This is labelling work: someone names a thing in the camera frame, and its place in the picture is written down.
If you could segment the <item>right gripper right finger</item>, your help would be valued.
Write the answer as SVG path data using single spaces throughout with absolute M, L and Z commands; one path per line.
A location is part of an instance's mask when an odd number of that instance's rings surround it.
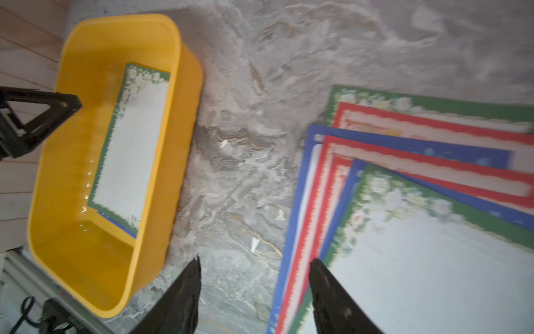
M 309 283 L 318 333 L 380 333 L 318 258 L 310 263 Z

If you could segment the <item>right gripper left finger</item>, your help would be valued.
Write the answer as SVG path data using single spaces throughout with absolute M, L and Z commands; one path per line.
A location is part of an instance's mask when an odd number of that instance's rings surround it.
M 194 333 L 201 292 L 199 257 L 186 265 L 132 333 Z

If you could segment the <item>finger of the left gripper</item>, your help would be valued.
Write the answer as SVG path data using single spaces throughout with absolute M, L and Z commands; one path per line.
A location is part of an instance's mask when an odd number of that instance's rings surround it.
M 22 122 L 11 102 L 41 104 L 47 109 L 29 122 Z M 2 86 L 1 159 L 16 159 L 33 152 L 81 108 L 81 100 L 75 95 Z

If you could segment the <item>yellow plastic storage tray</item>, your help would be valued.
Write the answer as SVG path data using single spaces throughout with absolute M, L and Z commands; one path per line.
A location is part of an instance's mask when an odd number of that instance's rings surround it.
M 88 206 L 128 63 L 170 75 L 136 236 Z M 36 262 L 99 317 L 119 314 L 164 266 L 202 85 L 200 62 L 163 14 L 88 19 L 65 41 L 55 89 L 82 107 L 43 144 L 28 240 Z

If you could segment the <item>blue bordered stationery paper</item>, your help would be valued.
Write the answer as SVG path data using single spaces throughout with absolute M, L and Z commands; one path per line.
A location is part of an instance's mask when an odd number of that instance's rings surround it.
M 319 257 L 326 263 L 349 256 L 371 228 L 411 221 L 418 215 L 439 224 L 471 225 L 515 246 L 533 249 L 533 215 L 354 160 L 355 171 L 333 217 Z
M 127 224 L 122 224 L 112 214 L 106 214 L 102 211 L 97 211 L 96 225 L 118 239 L 126 239 L 128 236 L 130 239 L 135 240 L 137 237 L 137 232 Z
M 468 164 L 476 164 L 503 170 L 509 170 L 511 167 L 510 158 L 512 157 L 512 154 L 507 150 L 438 143 L 418 139 L 404 139 L 381 134 L 337 129 L 323 125 L 310 125 L 303 146 L 300 171 L 296 183 L 296 193 L 286 232 L 285 248 L 282 255 L 278 282 L 275 287 L 271 314 L 268 320 L 267 333 L 274 333 L 278 325 L 278 316 L 280 315 L 282 302 L 285 296 L 287 278 L 294 259 L 294 249 L 296 242 L 300 237 L 300 231 L 302 230 L 302 215 L 307 209 L 307 203 L 310 198 L 311 187 L 317 170 L 324 136 L 334 136 L 341 139 L 348 139 L 417 154 L 423 154 L 425 151 L 432 149 L 437 156 L 444 159 L 454 159 Z

